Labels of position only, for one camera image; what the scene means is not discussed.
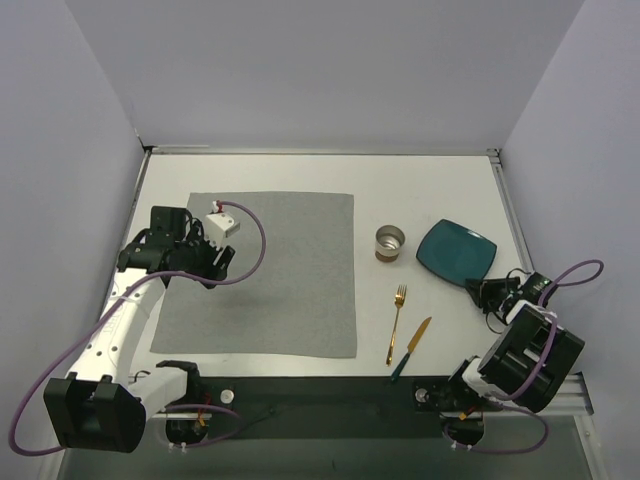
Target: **gray floor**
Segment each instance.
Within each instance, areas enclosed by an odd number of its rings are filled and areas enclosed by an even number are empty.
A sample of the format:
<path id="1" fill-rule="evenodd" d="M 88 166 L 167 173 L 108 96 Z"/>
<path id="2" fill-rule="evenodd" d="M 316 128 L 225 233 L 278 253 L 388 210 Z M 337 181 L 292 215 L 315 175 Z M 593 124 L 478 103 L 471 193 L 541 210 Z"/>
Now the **gray floor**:
<path id="1" fill-rule="evenodd" d="M 153 425 L 130 455 L 68 452 L 58 480 L 591 478 L 573 419 L 550 421 L 547 444 L 535 453 L 515 456 L 454 453 L 442 439 L 230 440 L 183 455 L 168 453 L 158 443 Z M 523 446 L 539 434 L 527 419 L 487 423 L 486 446 Z"/>

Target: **metal cup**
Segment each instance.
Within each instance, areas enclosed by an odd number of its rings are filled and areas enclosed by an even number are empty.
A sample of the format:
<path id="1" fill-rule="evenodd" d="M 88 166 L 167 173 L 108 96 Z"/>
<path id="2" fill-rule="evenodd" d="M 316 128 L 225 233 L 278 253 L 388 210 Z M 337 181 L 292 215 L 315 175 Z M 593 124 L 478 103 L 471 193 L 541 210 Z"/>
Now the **metal cup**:
<path id="1" fill-rule="evenodd" d="M 381 262 L 395 261 L 404 242 L 404 233 L 398 227 L 393 225 L 380 227 L 376 232 L 376 258 Z"/>

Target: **fork handle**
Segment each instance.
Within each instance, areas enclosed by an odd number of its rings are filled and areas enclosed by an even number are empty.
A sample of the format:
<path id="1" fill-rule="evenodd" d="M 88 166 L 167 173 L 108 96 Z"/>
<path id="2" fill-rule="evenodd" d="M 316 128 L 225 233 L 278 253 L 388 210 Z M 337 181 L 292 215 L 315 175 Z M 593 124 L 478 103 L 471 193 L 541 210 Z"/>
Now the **fork handle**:
<path id="1" fill-rule="evenodd" d="M 393 347 L 396 345 L 396 328 L 398 327 L 398 316 L 400 315 L 400 308 L 396 308 L 396 320 L 393 322 L 393 333 L 391 334 L 391 343 L 389 343 L 389 352 L 387 352 L 387 367 L 391 366 L 391 361 L 393 360 Z"/>

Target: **gray placemat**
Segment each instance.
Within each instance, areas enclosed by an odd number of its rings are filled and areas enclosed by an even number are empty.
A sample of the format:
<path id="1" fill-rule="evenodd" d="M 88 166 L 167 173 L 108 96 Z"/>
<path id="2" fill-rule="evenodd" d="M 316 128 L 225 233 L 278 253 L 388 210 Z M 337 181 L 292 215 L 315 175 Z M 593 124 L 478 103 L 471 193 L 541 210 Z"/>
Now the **gray placemat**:
<path id="1" fill-rule="evenodd" d="M 187 208 L 203 218 L 215 199 L 241 203 L 260 218 L 267 234 L 264 262 L 246 281 L 213 290 L 172 279 L 151 351 L 354 358 L 353 196 L 192 193 Z M 229 239 L 236 255 L 228 278 L 235 278 L 258 258 L 260 233 L 246 214 L 230 212 L 241 222 Z"/>

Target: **teal plate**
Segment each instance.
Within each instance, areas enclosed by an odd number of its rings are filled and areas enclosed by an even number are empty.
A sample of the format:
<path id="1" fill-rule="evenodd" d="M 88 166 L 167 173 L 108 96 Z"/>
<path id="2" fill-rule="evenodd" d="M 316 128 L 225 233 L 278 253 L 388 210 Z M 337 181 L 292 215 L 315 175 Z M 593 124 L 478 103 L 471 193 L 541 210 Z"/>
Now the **teal plate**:
<path id="1" fill-rule="evenodd" d="M 443 219 L 422 239 L 416 258 L 431 273 L 464 287 L 468 278 L 484 278 L 497 250 L 482 235 Z"/>

